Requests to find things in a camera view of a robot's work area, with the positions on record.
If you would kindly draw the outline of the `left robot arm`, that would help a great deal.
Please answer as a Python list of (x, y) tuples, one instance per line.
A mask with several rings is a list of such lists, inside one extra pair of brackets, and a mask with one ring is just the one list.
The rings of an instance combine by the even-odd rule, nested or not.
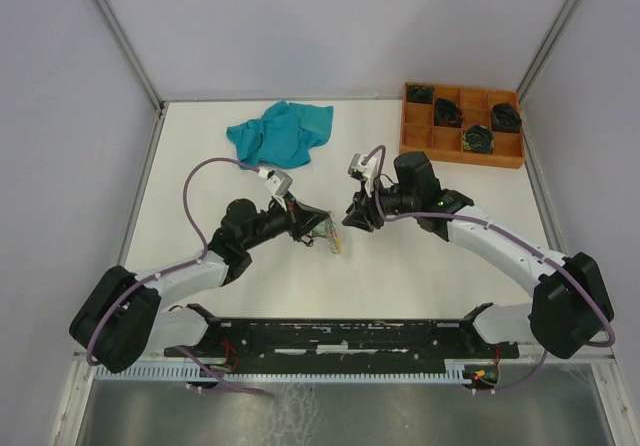
[(87, 349), (92, 362), (112, 373), (174, 346), (212, 355), (221, 344), (213, 315), (200, 306), (177, 308), (176, 303), (232, 283), (251, 265), (250, 250), (281, 234), (312, 245), (314, 230), (330, 219), (330, 212), (304, 205), (292, 195), (270, 201), (266, 210), (237, 199), (195, 257), (146, 274), (120, 265), (109, 268), (71, 321), (69, 334)]

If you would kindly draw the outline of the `metal keyring holder yellow tip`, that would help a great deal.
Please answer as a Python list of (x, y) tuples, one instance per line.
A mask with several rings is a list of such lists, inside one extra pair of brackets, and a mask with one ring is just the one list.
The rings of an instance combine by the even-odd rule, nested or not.
[(342, 241), (332, 218), (328, 218), (324, 221), (324, 230), (324, 237), (329, 243), (331, 252), (334, 255), (340, 255), (343, 251)]

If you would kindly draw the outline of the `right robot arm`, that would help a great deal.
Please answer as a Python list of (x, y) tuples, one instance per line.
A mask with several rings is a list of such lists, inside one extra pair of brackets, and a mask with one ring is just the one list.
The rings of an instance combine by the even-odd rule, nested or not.
[(380, 177), (386, 149), (351, 160), (348, 174), (360, 184), (343, 225), (373, 232), (401, 219), (464, 248), (497, 268), (530, 297), (516, 305), (488, 303), (467, 317), (458, 334), (467, 355), (481, 357), (495, 344), (535, 343), (569, 359), (585, 346), (615, 343), (614, 311), (597, 262), (585, 253), (567, 256), (535, 245), (494, 221), (468, 196), (441, 186), (422, 152), (397, 156), (395, 181)]

